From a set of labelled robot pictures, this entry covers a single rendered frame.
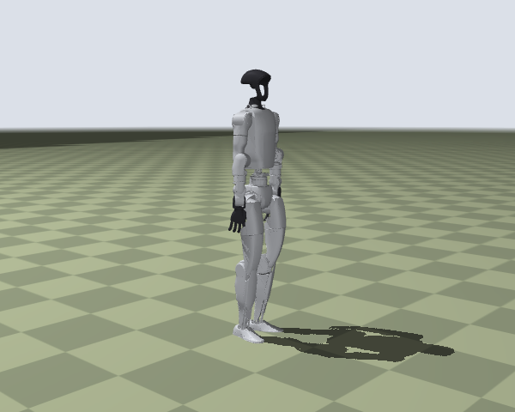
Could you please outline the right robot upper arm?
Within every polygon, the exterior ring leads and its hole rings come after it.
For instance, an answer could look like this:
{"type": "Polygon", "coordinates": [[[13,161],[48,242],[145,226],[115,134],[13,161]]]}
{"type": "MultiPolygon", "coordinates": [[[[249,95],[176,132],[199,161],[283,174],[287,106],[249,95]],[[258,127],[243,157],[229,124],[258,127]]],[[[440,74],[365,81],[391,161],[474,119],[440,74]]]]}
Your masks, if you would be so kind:
{"type": "Polygon", "coordinates": [[[237,154],[246,157],[245,167],[251,164],[251,157],[244,152],[247,144],[248,130],[252,123],[252,112],[238,112],[233,115],[233,161],[237,154]]]}

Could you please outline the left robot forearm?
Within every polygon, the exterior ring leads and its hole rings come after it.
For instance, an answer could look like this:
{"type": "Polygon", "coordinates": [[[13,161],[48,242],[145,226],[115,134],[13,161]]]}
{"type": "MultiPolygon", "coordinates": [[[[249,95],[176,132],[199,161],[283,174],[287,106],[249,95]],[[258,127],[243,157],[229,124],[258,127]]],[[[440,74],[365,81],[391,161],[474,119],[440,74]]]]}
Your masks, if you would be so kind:
{"type": "Polygon", "coordinates": [[[269,184],[272,186],[273,194],[277,195],[278,188],[281,187],[282,179],[281,179],[281,169],[282,169],[282,160],[279,162],[275,162],[270,170],[270,180],[269,184]]]}

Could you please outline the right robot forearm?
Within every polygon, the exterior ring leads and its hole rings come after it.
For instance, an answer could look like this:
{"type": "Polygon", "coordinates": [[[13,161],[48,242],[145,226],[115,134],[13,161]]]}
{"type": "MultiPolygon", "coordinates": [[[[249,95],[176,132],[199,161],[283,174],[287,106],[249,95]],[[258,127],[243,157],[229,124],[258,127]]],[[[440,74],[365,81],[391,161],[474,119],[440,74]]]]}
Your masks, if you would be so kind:
{"type": "Polygon", "coordinates": [[[244,169],[246,163],[246,157],[243,154],[237,154],[234,157],[232,174],[233,182],[233,194],[235,196],[235,206],[243,206],[245,204],[245,184],[247,171],[244,169]]]}

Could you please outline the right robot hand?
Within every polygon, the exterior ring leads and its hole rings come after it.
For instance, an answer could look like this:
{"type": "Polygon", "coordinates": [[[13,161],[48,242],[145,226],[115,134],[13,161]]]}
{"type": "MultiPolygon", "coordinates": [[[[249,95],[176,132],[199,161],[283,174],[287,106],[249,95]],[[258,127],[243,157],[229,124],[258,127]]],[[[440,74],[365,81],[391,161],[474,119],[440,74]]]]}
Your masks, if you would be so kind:
{"type": "Polygon", "coordinates": [[[245,219],[246,219],[246,211],[244,210],[245,204],[244,204],[244,207],[235,206],[235,197],[233,197],[233,208],[234,208],[234,211],[231,215],[231,222],[230,222],[228,231],[232,230],[233,223],[234,223],[233,232],[235,233],[235,231],[237,229],[237,223],[238,223],[239,227],[238,227],[237,232],[239,233],[241,230],[241,224],[242,224],[242,227],[245,227],[245,219]]]}

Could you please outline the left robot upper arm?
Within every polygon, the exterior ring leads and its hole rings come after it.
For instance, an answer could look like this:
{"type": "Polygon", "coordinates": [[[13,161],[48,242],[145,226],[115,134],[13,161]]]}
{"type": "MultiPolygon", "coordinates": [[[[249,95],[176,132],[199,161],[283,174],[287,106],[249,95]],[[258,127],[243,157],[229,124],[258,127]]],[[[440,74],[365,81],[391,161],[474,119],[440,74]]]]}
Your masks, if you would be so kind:
{"type": "MultiPolygon", "coordinates": [[[[279,132],[279,131],[278,131],[278,126],[279,126],[279,123],[280,123],[280,119],[279,119],[279,115],[278,115],[278,113],[277,113],[277,112],[273,112],[273,113],[274,113],[274,115],[275,115],[275,119],[276,119],[276,145],[277,145],[277,143],[278,143],[278,141],[279,141],[279,135],[278,135],[278,132],[279,132]]],[[[275,162],[279,162],[280,160],[282,160],[283,156],[284,156],[283,151],[282,151],[280,148],[278,148],[278,147],[276,146],[276,157],[275,157],[275,162]]]]}

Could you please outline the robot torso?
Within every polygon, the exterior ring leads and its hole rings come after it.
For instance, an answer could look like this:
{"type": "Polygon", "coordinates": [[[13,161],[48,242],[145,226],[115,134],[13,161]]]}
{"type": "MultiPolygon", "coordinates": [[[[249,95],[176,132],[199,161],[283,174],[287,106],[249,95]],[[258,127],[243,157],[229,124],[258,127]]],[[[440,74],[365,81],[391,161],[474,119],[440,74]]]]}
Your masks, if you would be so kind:
{"type": "MultiPolygon", "coordinates": [[[[249,104],[247,106],[250,106],[249,104]]],[[[254,169],[253,176],[250,176],[250,183],[245,185],[246,195],[254,194],[261,209],[270,206],[272,197],[272,186],[267,185],[269,173],[262,173],[262,169],[272,168],[276,157],[276,119],[274,113],[254,108],[258,105],[251,105],[250,108],[240,112],[252,112],[252,123],[248,130],[247,144],[244,152],[251,157],[251,164],[244,169],[254,169]]]]}

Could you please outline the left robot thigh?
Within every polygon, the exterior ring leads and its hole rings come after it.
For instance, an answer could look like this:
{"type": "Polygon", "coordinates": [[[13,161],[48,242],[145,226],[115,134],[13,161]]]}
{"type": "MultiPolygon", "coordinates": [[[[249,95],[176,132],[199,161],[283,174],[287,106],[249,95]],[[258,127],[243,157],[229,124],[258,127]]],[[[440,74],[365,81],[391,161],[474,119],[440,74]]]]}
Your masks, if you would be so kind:
{"type": "Polygon", "coordinates": [[[272,193],[271,203],[262,213],[270,214],[264,223],[265,244],[267,252],[261,254],[260,262],[257,267],[257,272],[265,274],[269,272],[276,260],[278,259],[286,229],[286,213],[284,202],[281,197],[272,193]]]}

